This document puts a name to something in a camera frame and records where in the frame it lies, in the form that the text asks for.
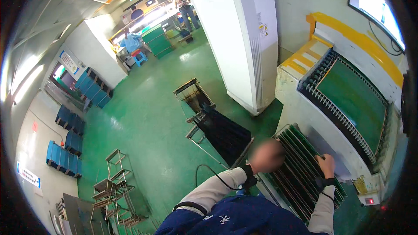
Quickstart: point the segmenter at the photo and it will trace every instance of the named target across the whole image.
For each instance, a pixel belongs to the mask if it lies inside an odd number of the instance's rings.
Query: yellow bucket
[[[174,37],[174,33],[173,33],[173,30],[172,30],[172,29],[167,30],[167,31],[165,32],[165,34],[166,34],[169,38],[173,38],[173,37]]]

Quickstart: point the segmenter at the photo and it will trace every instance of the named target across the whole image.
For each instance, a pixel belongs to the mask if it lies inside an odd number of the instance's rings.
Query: blue vest
[[[250,235],[255,232],[260,235],[311,234],[298,217],[266,198],[232,196],[215,204],[206,216],[185,209],[175,210],[165,218],[155,235]]]

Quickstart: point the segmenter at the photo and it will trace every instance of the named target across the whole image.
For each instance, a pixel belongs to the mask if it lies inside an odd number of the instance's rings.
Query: jeans
[[[189,32],[191,32],[191,25],[189,22],[189,18],[187,17],[187,15],[189,15],[191,21],[193,22],[194,28],[198,29],[199,28],[199,24],[197,23],[196,17],[193,14],[193,10],[191,9],[191,7],[189,7],[188,9],[182,9],[183,7],[180,8],[180,13],[181,16],[184,20],[184,24],[186,26],[186,28],[189,30]]]

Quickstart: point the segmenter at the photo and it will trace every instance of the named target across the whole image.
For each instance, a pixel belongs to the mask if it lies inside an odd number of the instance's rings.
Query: blue stool
[[[140,55],[140,56],[142,56],[142,58],[141,58],[141,60],[138,60],[135,56],[136,55]],[[138,65],[138,66],[141,66],[141,62],[142,61],[148,61],[148,58],[145,56],[145,54],[144,53],[142,53],[142,51],[141,51],[141,49],[137,49],[137,50],[135,50],[135,51],[133,51],[132,53],[131,53],[131,56],[133,57],[133,59],[135,60],[135,62],[136,62],[136,64]]]

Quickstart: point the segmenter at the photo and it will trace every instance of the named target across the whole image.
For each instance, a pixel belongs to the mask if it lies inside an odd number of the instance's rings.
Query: person
[[[140,9],[140,8],[137,9],[136,6],[133,6],[131,9],[133,11],[132,14],[131,14],[131,20],[134,20],[135,18],[138,18],[138,17],[140,17],[144,14],[144,11],[142,11],[142,9]]]
[[[249,164],[219,173],[231,188],[245,185],[259,172],[277,170],[284,162],[280,142],[271,139],[254,152]],[[334,178],[334,159],[317,157],[326,179]],[[319,195],[308,227],[293,213],[274,205],[263,196],[229,196],[231,192],[217,176],[212,176],[186,195],[166,217],[156,235],[173,234],[330,234],[334,215],[333,185]]]
[[[132,53],[141,47],[151,52],[151,49],[145,43],[143,43],[141,34],[129,33],[128,29],[123,30],[123,32],[125,37],[122,39],[122,41],[120,41],[120,46],[126,47],[126,51],[128,51],[128,53]],[[142,57],[139,55],[136,55],[136,58],[138,60],[142,59]]]
[[[189,32],[191,32],[192,29],[191,29],[191,25],[190,25],[189,18],[187,17],[187,15],[189,15],[189,17],[190,17],[190,19],[191,19],[191,21],[194,25],[194,28],[198,29],[200,26],[197,23],[196,17],[193,14],[193,10],[191,9],[191,7],[189,5],[190,0],[175,0],[174,2],[175,2],[174,3],[175,8],[179,8],[181,16],[184,20],[184,24],[185,24],[186,28],[189,30]]]

